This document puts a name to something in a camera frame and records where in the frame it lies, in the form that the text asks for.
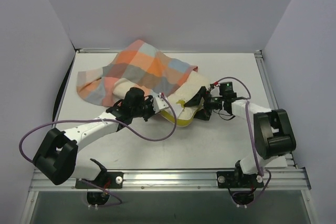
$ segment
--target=wall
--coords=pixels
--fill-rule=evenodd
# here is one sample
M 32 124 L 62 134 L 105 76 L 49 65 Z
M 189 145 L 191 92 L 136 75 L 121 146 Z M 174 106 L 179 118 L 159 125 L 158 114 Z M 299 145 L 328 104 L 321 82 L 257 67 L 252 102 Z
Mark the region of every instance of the wall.
M 334 223 L 336 193 L 336 0 L 292 0 L 264 55 L 280 107 L 297 139 L 321 223 Z
M 76 48 L 263 49 L 290 0 L 49 0 Z
M 19 139 L 51 121 L 52 107 L 74 56 L 48 0 L 0 0 L 0 222 L 18 223 L 33 166 L 19 154 Z M 24 145 L 32 157 L 43 131 Z

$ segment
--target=purple cable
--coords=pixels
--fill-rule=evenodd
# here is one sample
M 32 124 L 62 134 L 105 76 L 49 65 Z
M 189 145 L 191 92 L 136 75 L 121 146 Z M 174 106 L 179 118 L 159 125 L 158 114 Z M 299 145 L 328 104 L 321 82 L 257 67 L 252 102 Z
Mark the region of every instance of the purple cable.
M 111 207 L 111 206 L 117 206 L 117 205 L 121 205 L 122 204 L 122 199 L 119 198 L 119 196 L 111 193 L 110 191 L 100 187 L 100 186 L 97 186 L 89 181 L 87 181 L 86 179 L 81 179 L 80 181 L 82 181 L 84 184 L 87 184 L 88 186 L 92 186 L 96 189 L 99 189 L 99 190 L 102 190 L 104 193 L 107 193 L 108 195 L 112 196 L 113 198 L 116 198 L 119 202 L 113 202 L 113 203 L 108 203 L 106 205 L 102 205 L 102 206 L 98 206 L 98 207 Z
M 264 185 L 264 187 L 263 187 L 262 190 L 260 191 L 260 193 L 254 198 L 254 200 L 253 200 L 251 203 L 249 203 L 249 204 L 247 204 L 247 205 L 239 205 L 239 204 L 238 204 L 239 207 L 250 206 L 251 204 L 253 204 L 254 202 L 256 202 L 256 201 L 261 197 L 261 195 L 264 193 L 264 191 L 265 191 L 266 188 L 268 187 L 269 182 L 270 182 L 271 179 L 272 179 L 272 173 L 270 172 L 270 170 L 265 169 L 265 171 L 268 172 L 269 177 L 268 177 L 268 180 L 267 180 L 266 184 Z M 241 191 L 240 191 L 240 192 L 239 192 L 239 191 L 236 191 L 236 192 L 232 193 L 232 196 L 234 196 L 234 195 L 237 194 L 237 193 L 241 193 Z
M 246 98 L 246 104 L 245 104 L 245 114 L 246 114 L 246 120 L 247 120 L 247 127 L 248 127 L 248 132 L 250 135 L 250 140 L 251 140 L 251 145 L 252 145 L 252 152 L 253 152 L 253 157 L 254 157 L 254 161 L 256 162 L 256 166 L 257 166 L 257 170 L 258 170 L 258 174 L 263 177 L 264 175 L 264 171 L 260 168 L 259 162 L 258 162 L 258 157 L 257 157 L 257 150 L 256 150 L 256 145 L 254 142 L 254 137 L 253 137 L 253 131 L 252 131 L 252 126 L 251 126 L 251 120 L 250 117 L 248 115 L 248 105 L 249 105 L 249 100 L 251 99 L 251 92 L 249 91 L 249 89 L 247 88 L 247 86 L 240 81 L 239 79 L 235 78 L 235 77 L 224 77 L 219 79 L 218 81 L 216 81 L 217 83 L 225 80 L 225 79 L 233 79 L 238 81 L 241 85 L 244 86 L 244 88 L 246 89 L 247 93 L 248 93 L 248 97 Z
M 128 126 L 127 124 L 123 123 L 123 122 L 120 122 L 118 120 L 114 120 L 114 119 L 92 119 L 92 120 L 60 120 L 60 121 L 54 121 L 54 122 L 50 122 L 50 123 L 45 123 L 45 124 L 42 124 L 34 129 L 32 129 L 31 131 L 27 132 L 20 140 L 20 143 L 19 143 L 19 151 L 22 155 L 23 158 L 25 158 L 28 162 L 30 163 L 33 163 L 33 161 L 24 153 L 23 149 L 22 149 L 22 144 L 23 144 L 23 141 L 27 138 L 27 136 L 31 135 L 33 132 L 39 130 L 39 129 L 42 129 L 44 127 L 47 127 L 49 125 L 53 125 L 53 124 L 56 124 L 56 123 L 94 123 L 94 122 L 101 122 L 101 121 L 104 121 L 104 122 L 114 122 L 114 123 L 119 123 L 121 124 L 122 126 L 128 128 L 131 132 L 133 132 L 135 135 L 137 135 L 138 137 L 142 138 L 142 139 L 145 139 L 147 141 L 151 141 L 151 142 L 159 142 L 159 141 L 163 141 L 167 138 L 169 138 L 171 135 L 173 135 L 173 133 L 175 132 L 176 130 L 176 127 L 177 127 L 177 117 L 176 117 L 176 114 L 175 114 L 175 111 L 173 109 L 173 107 L 171 106 L 171 104 L 169 103 L 168 99 L 166 99 L 164 97 L 164 95 L 161 95 L 161 98 L 168 104 L 169 108 L 172 110 L 172 113 L 173 113 L 173 116 L 174 116 L 174 127 L 173 127 L 173 130 L 165 137 L 162 137 L 162 138 L 158 138 L 158 139 L 153 139 L 153 138 L 149 138 L 149 137 L 146 137 L 146 136 L 143 136 L 141 135 L 140 133 L 136 132 L 132 127 Z

